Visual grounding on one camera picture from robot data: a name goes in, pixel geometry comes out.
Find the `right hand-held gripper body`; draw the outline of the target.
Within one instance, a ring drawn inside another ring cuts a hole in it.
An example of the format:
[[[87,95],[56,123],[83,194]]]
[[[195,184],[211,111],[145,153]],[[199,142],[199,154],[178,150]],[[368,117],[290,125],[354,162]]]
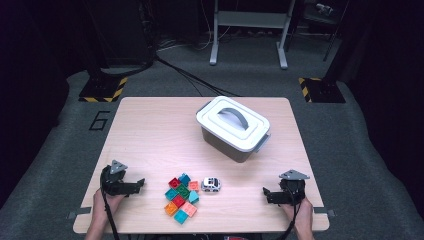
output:
[[[279,185],[283,192],[283,203],[299,204],[306,196],[305,181],[309,179],[309,176],[291,169],[280,174],[279,177],[281,178]]]

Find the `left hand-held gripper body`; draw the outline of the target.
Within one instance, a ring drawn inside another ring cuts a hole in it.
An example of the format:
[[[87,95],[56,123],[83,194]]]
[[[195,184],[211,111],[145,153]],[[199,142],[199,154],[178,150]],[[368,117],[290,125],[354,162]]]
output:
[[[132,185],[123,181],[126,169],[125,164],[113,160],[110,165],[102,170],[100,176],[101,189],[111,196],[132,194]]]

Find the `green building block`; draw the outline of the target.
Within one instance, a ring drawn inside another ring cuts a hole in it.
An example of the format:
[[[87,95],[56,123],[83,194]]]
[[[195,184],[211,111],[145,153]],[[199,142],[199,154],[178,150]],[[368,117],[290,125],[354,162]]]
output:
[[[184,185],[184,184],[180,184],[177,188],[176,191],[179,193],[179,195],[184,198],[184,199],[188,199],[189,195],[190,195],[190,190]]]

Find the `pink building block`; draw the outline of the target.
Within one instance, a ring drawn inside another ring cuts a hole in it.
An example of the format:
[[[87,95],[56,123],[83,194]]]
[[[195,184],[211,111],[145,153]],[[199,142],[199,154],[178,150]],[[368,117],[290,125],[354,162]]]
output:
[[[192,217],[197,212],[197,207],[191,204],[190,202],[186,202],[181,210],[185,212],[189,217]]]

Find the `white toy car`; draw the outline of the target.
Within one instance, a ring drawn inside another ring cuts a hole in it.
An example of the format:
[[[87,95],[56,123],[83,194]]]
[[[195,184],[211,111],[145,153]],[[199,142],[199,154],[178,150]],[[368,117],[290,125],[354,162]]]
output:
[[[205,192],[219,192],[221,181],[215,177],[205,177],[201,182],[201,189]]]

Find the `person's left hand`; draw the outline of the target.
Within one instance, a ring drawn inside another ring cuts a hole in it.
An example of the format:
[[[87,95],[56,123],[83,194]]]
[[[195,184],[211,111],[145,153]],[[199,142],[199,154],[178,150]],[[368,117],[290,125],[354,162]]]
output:
[[[114,215],[124,198],[124,195],[111,196],[109,194],[103,198],[102,191],[98,189],[93,195],[92,221],[95,223],[106,222],[108,220],[106,205],[109,205],[110,212]]]

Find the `person's right hand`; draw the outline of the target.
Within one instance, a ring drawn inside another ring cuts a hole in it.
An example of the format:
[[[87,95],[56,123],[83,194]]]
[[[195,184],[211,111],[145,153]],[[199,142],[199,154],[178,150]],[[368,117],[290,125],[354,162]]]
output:
[[[312,230],[313,206],[307,198],[304,198],[298,205],[281,205],[287,217],[295,220],[294,228],[299,232]]]

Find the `black stand base striped tape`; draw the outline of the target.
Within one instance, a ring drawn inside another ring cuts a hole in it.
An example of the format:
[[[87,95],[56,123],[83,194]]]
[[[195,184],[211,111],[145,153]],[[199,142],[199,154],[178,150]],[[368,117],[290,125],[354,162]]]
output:
[[[307,103],[345,103],[335,83],[326,83],[320,78],[298,79],[303,97]]]
[[[122,94],[127,78],[106,76],[90,79],[79,94],[83,102],[115,102]]]

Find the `dark curtain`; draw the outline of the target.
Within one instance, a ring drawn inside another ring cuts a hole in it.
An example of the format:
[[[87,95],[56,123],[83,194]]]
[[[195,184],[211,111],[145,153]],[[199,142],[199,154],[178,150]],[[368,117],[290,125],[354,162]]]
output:
[[[348,87],[372,144],[424,218],[424,0],[368,1],[376,6]]]
[[[0,208],[57,123],[69,85],[24,0],[0,0]]]

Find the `black equipment cabinet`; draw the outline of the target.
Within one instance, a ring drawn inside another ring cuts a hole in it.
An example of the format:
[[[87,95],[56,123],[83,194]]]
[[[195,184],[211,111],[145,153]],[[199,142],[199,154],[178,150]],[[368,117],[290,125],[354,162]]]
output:
[[[87,7],[108,66],[152,63],[152,47],[140,16],[141,0],[88,0]]]

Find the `small grey device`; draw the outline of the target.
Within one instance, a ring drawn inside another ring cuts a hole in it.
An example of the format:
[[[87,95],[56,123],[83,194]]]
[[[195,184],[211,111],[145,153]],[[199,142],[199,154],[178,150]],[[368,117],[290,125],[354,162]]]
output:
[[[315,5],[316,10],[318,11],[319,14],[321,15],[325,15],[325,16],[330,16],[333,12],[333,8],[328,6],[328,5],[324,5],[321,3],[317,3]]]

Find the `grey table bracket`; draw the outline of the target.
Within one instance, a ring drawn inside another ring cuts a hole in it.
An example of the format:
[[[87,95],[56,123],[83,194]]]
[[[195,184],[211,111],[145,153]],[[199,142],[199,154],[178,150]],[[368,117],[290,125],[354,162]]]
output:
[[[67,215],[67,219],[75,219],[78,215],[89,214],[90,212],[91,212],[91,207],[78,208],[74,211],[69,212]]]
[[[335,217],[336,214],[334,210],[327,209],[326,207],[314,207],[315,214],[326,214],[328,217]]]

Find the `white metal desk frame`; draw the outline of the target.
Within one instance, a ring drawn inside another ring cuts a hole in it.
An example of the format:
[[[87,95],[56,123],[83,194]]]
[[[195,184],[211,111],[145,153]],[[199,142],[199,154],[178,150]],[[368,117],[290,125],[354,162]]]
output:
[[[219,51],[218,28],[220,26],[268,28],[282,30],[282,35],[280,41],[276,43],[276,48],[280,68],[287,70],[288,63],[284,47],[295,3],[296,0],[289,0],[288,8],[283,13],[261,13],[221,11],[219,9],[219,0],[214,0],[213,44],[209,64],[211,66],[217,64]]]

